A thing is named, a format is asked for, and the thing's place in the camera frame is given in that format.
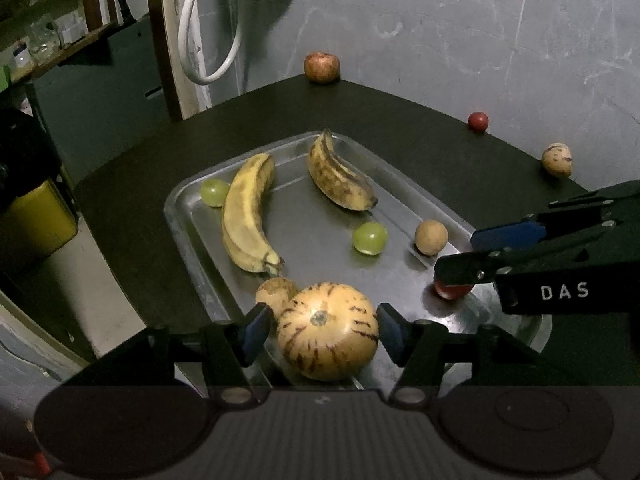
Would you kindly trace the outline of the red cherry tomato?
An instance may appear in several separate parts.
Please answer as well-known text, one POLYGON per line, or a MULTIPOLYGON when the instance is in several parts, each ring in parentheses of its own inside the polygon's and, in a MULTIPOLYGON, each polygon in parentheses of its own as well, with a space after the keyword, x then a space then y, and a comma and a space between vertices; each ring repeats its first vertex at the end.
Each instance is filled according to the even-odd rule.
POLYGON ((433 288, 443 300, 456 301, 472 292, 474 285, 446 285, 442 281, 435 280, 433 288))
POLYGON ((472 131, 485 132, 489 127, 489 117, 483 112, 469 114, 468 125, 472 131))

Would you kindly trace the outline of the small brown longan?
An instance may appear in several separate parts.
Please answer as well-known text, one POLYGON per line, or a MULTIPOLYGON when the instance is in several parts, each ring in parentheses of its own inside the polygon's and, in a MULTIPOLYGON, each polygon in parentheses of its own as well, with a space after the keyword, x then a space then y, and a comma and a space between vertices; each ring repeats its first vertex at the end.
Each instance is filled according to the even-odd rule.
POLYGON ((447 245, 449 234, 446 226, 436 220, 424 220, 414 232, 414 244, 423 255, 434 256, 447 245))
POLYGON ((270 278, 259 285, 255 292, 255 302, 263 302, 273 314, 276 324, 279 324, 283 311, 288 302, 299 292, 297 285, 283 276, 270 278))

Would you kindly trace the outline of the striped pepino melon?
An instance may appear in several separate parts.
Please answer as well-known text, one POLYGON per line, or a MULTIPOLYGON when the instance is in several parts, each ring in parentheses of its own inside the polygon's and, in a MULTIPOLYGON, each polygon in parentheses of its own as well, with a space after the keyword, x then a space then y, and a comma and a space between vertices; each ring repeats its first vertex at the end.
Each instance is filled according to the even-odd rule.
POLYGON ((553 143, 545 148, 541 155, 544 169, 552 176, 568 178, 573 172, 573 156, 570 148, 564 143, 553 143))
POLYGON ((357 374, 378 350, 378 317, 370 300, 346 284, 322 282, 298 292, 284 308, 277 342, 300 374, 330 382, 357 374))

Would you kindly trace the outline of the green grape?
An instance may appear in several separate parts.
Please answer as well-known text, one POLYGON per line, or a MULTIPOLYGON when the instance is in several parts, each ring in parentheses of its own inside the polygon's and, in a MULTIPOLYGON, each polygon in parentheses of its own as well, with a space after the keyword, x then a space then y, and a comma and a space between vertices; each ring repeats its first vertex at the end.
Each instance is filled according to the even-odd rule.
POLYGON ((352 233, 352 246, 366 256, 378 256, 385 248, 388 232, 380 222, 368 221, 352 233))
POLYGON ((203 203, 209 207, 221 208, 228 195, 230 184, 223 180, 210 178, 202 182, 200 195, 203 203))

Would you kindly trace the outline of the yellow banana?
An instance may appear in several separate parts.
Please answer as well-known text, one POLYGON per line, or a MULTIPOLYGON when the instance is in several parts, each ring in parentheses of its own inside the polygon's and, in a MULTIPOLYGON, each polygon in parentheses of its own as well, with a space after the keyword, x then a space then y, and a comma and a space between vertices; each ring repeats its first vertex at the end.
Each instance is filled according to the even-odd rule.
POLYGON ((231 260, 250 273, 279 276, 283 260, 262 229, 262 198, 276 165, 268 153, 258 153, 235 174, 221 209, 222 242, 231 260))

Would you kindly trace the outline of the spotted brown ripe banana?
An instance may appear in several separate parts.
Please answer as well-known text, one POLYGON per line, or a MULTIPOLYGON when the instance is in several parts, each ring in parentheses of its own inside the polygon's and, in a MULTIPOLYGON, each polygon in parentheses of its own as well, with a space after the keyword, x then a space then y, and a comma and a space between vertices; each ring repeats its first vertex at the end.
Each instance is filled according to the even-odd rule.
POLYGON ((366 211, 378 203, 369 181, 349 169, 335 154, 329 129, 322 130, 311 144, 307 168, 314 184, 337 206, 352 211, 366 211))

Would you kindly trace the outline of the metal tray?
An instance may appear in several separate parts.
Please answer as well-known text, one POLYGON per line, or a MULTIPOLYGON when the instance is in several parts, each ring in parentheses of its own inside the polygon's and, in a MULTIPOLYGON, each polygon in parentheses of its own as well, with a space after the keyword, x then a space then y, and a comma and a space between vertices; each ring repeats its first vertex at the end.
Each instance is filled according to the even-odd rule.
MULTIPOLYGON (((453 304, 431 289, 435 261, 414 248, 420 221, 435 219, 449 232, 445 255, 471 248, 473 227, 381 157, 347 136, 335 136, 337 155, 370 180, 378 203, 370 212, 351 212, 336 206, 312 183, 307 153, 312 132, 264 146, 276 164, 274 181, 262 201, 262 225, 283 259, 283 274, 298 287, 318 282, 349 284, 372 302, 388 302, 404 318, 428 318, 450 332, 472 334, 482 324, 495 325, 541 351, 547 344, 552 319, 548 315, 506 315, 494 286, 479 284, 453 304), (388 232, 384 250, 366 256, 352 246, 352 233, 364 222, 380 222, 388 232)), ((208 178, 226 182, 250 156, 194 174, 168 195, 164 213, 183 262, 208 316, 237 321, 254 306, 256 289, 265 275, 238 268, 222 244, 219 210, 201 200, 200 186, 208 178)))

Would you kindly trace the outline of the black table mat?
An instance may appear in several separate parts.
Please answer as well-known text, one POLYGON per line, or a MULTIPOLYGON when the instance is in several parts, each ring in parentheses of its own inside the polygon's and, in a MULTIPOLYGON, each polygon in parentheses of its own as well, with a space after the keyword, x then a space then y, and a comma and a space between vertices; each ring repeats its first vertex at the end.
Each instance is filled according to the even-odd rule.
POLYGON ((182 180, 254 148, 328 128, 349 136, 476 228, 582 192, 532 156, 428 107, 342 81, 296 76, 155 130, 80 181, 75 195, 117 283, 145 324, 193 332, 207 320, 164 217, 182 180))

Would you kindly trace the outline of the yellow jerrycan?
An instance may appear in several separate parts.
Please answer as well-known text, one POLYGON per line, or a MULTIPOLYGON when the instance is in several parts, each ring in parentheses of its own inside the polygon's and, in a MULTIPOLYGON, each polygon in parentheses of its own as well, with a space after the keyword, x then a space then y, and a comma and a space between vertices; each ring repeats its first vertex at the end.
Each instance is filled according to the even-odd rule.
POLYGON ((50 181, 14 200, 9 228, 18 246, 49 257, 72 240, 78 222, 50 181))

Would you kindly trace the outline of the red apple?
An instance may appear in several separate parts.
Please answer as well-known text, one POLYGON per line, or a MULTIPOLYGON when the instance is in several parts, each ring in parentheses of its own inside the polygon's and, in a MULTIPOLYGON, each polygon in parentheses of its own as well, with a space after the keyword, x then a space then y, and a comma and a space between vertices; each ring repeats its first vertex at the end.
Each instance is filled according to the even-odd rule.
POLYGON ((304 73, 312 82, 328 84, 341 75, 340 59, 326 52, 311 52, 304 59, 304 73))

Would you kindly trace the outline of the grey cabinet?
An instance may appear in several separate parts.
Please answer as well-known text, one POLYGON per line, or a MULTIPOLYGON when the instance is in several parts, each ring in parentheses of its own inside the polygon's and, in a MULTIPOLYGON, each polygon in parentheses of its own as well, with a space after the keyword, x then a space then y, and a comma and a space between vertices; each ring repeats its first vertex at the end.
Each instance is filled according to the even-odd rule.
POLYGON ((73 183, 170 123, 146 18, 51 68, 32 95, 73 183))

